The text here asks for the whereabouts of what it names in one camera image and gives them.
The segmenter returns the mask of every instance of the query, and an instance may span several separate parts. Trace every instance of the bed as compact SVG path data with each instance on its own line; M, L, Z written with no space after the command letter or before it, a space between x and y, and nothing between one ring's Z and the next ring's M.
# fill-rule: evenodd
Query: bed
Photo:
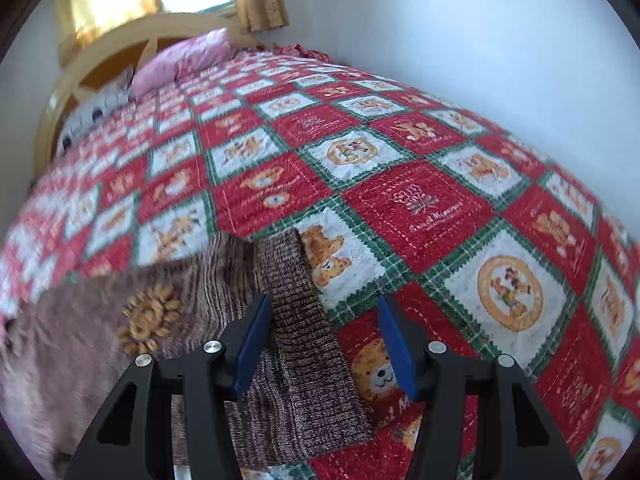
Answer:
M108 117L53 159L62 116L129 63L228 27L236 57ZM585 479L603 479L640 416L640 248L573 175L497 124L356 68L255 50L234 22L151 16L63 73L34 144L39 180L0 256L10 320L65 280L192 254L218 230L295 226L376 427L372 442L257 479L399 479L422 406L398 389L381 293L465 356L516 358ZM468 399L459 477L472 471Z

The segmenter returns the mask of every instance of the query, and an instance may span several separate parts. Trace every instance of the wooden headboard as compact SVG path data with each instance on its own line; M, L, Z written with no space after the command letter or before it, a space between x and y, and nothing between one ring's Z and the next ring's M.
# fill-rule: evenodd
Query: wooden headboard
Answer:
M62 118L82 99L93 94L128 65L140 68L159 50L222 27L226 27L239 48L255 48L260 44L231 18L210 12L176 12L145 16L127 23L79 52L56 82L40 116L33 146L34 178L38 179L44 173L55 154Z

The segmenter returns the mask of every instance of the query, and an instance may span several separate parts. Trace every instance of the pillow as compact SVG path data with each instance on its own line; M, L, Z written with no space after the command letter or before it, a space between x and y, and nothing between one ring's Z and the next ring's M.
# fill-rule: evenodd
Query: pillow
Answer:
M66 152L118 108L129 103L133 67L127 66L116 78L102 86L93 96L84 99L66 118L56 148L56 156Z
M226 28L172 44L136 72L133 95L140 99L178 78L232 59L235 50Z

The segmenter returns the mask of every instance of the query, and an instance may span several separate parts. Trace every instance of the brown knitted garment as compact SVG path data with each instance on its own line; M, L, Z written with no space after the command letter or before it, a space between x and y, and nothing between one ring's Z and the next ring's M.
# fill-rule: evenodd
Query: brown knitted garment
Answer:
M127 324L123 307L158 283L183 303L171 333L156 337L167 358L219 336L256 291L271 297L273 336L252 386L226 404L241 466L298 462L372 438L298 232L254 243L218 234L194 257L63 285L18 316L2 348L0 410L46 479L59 474L130 363L116 335ZM174 462L186 465L184 407L174 399Z

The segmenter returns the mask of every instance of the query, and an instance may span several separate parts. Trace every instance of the wall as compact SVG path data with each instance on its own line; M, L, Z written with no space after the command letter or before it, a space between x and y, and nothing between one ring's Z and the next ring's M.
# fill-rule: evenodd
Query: wall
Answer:
M42 0L0 64L0 240L27 196L40 111L60 76L56 44L53 0Z
M486 115L640 237L640 50L606 0L285 2L291 26L265 40L320 48Z

